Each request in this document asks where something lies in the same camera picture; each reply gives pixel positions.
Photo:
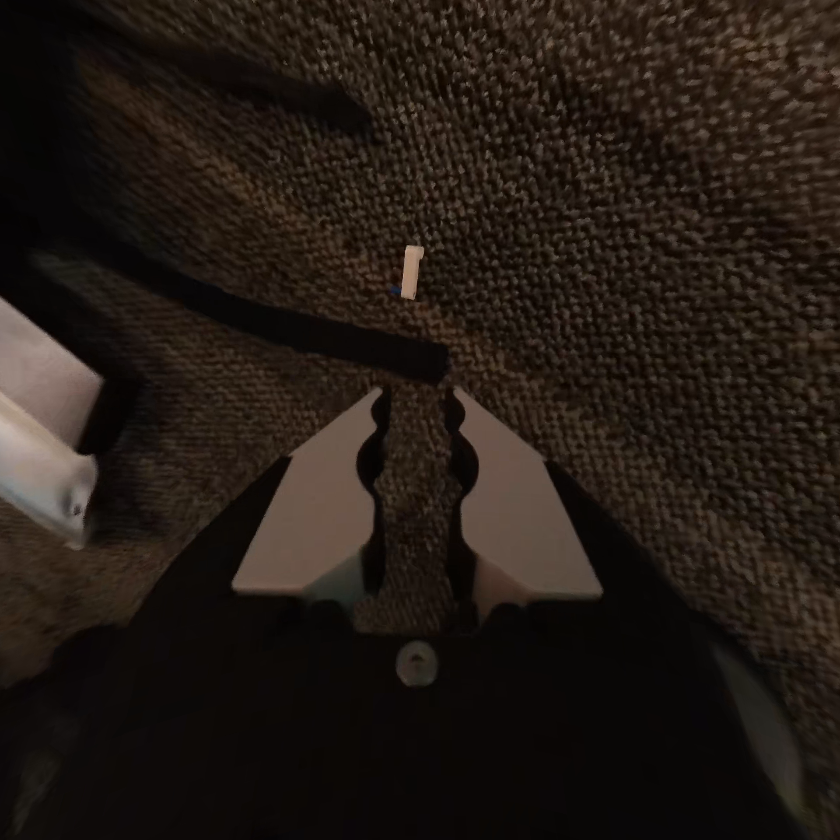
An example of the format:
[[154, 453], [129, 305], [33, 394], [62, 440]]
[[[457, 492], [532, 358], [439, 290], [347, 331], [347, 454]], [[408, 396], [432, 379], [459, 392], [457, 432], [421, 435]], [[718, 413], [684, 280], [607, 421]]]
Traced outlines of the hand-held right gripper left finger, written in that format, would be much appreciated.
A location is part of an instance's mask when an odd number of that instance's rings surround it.
[[375, 387], [292, 451], [232, 580], [236, 594], [336, 602], [351, 613], [375, 588], [365, 555], [389, 412], [390, 394]]

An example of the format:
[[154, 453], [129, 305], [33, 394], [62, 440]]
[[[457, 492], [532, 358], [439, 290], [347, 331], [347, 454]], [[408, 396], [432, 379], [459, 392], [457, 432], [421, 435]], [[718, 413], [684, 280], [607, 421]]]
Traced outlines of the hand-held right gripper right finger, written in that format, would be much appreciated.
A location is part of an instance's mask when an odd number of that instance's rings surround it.
[[456, 599], [481, 623], [502, 605], [600, 601], [545, 458], [459, 386], [447, 392], [445, 426], [461, 487], [447, 565]]

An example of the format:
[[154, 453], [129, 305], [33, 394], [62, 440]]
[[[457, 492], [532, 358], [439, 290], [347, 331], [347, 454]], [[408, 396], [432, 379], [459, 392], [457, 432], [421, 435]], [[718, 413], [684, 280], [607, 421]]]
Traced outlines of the small white lego liftarm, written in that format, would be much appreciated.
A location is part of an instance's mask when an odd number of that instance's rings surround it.
[[414, 301], [417, 296], [417, 285], [419, 268], [424, 257], [423, 246], [409, 245], [405, 247], [402, 278], [398, 285], [391, 287], [391, 293], [409, 301]]

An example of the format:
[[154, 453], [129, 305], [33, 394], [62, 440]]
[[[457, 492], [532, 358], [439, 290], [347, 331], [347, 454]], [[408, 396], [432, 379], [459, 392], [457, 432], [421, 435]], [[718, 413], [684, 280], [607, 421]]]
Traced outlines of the white table leg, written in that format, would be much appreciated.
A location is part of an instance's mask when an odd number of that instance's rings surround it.
[[66, 546], [88, 541], [99, 469], [79, 451], [104, 384], [76, 355], [1, 301], [1, 496]]

